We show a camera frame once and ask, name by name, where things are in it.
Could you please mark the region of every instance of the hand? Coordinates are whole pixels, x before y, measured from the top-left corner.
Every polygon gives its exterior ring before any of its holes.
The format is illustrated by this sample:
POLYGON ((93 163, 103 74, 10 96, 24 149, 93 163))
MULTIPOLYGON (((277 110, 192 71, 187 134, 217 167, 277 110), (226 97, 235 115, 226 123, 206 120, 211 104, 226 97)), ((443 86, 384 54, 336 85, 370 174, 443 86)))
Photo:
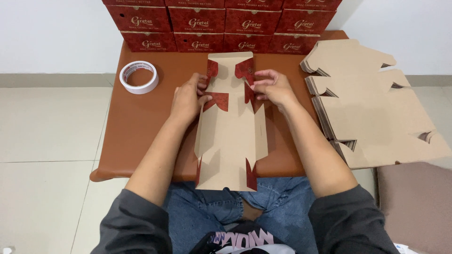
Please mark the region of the hand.
POLYGON ((286 75, 275 70, 257 71, 254 75, 270 78, 255 81, 254 85, 251 86, 255 93, 261 93, 257 95, 258 100, 271 100, 280 112, 283 112, 290 103, 298 103, 286 75))
POLYGON ((185 125, 189 125, 199 114, 201 106, 212 99, 212 96, 205 95, 198 99, 197 95, 203 95, 200 89, 207 87, 199 80, 206 80, 207 77, 199 73, 193 73, 189 81, 181 87, 176 87, 174 91, 173 105, 171 106, 170 118, 185 125))

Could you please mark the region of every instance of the tile floor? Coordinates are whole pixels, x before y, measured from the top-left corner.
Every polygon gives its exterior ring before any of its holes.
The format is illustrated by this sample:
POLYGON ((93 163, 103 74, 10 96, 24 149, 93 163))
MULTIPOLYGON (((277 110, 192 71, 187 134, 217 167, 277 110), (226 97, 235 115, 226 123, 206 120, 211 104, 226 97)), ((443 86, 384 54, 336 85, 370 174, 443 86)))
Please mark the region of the tile floor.
MULTIPOLYGON (((452 87, 414 88, 452 146, 452 87)), ((112 88, 0 89, 0 248, 88 254, 127 179, 89 181, 112 88)), ((452 168, 452 159, 433 162, 452 168)), ((370 169, 353 172, 373 193, 370 169)))

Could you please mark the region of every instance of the person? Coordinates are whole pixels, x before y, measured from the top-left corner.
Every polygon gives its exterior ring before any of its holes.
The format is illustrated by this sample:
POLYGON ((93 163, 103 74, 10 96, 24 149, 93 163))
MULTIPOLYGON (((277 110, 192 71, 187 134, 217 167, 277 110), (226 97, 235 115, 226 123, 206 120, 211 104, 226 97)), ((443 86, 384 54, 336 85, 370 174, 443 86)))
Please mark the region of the person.
POLYGON ((170 116, 102 220, 93 254, 398 253, 372 196, 299 104, 287 77, 274 70, 255 76, 264 77, 251 86, 256 98, 284 115, 307 178, 258 179, 257 192, 170 184, 184 133, 212 99, 198 99, 207 77, 195 73, 176 88, 170 116))

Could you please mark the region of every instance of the red box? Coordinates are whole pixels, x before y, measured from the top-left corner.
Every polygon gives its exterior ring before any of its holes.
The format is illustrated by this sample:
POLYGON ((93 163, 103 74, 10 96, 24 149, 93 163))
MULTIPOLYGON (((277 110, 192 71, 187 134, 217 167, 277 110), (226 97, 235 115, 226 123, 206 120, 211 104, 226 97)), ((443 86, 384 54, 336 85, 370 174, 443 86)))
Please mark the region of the red box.
POLYGON ((166 6, 223 9, 225 0, 166 0, 166 6))
POLYGON ((224 33, 225 9, 168 7, 178 33, 224 33))
POLYGON ((281 11, 226 9, 226 33, 272 35, 281 11))
POLYGON ((102 0, 104 5, 165 6, 164 0, 102 0))
POLYGON ((171 32, 166 7, 106 5, 120 31, 171 32))
POLYGON ((335 11, 284 9, 276 33, 322 34, 335 11))
POLYGON ((335 11, 342 0, 285 0, 284 9, 309 9, 335 11))
POLYGON ((318 34, 275 33, 267 53, 307 55, 319 39, 318 34))
POLYGON ((173 33, 121 31, 132 52, 177 52, 173 33))
POLYGON ((225 33, 223 52, 252 51, 253 53, 267 53, 271 40, 271 35, 225 33))
POLYGON ((225 0, 225 8, 281 10, 283 0, 225 0))
POLYGON ((174 33, 179 52, 223 52, 223 33, 174 33))

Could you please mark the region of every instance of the dark gray sleeve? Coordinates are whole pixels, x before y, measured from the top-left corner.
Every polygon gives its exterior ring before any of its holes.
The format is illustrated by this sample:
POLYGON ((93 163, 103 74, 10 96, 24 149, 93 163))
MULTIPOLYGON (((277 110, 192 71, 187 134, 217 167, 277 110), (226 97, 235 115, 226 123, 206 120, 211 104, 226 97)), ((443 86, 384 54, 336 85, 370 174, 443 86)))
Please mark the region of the dark gray sleeve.
POLYGON ((168 213, 123 189, 100 223, 100 242, 91 254, 172 253, 168 213))
POLYGON ((383 213, 360 185, 315 200, 309 219, 319 254, 399 254, 384 229, 383 213))

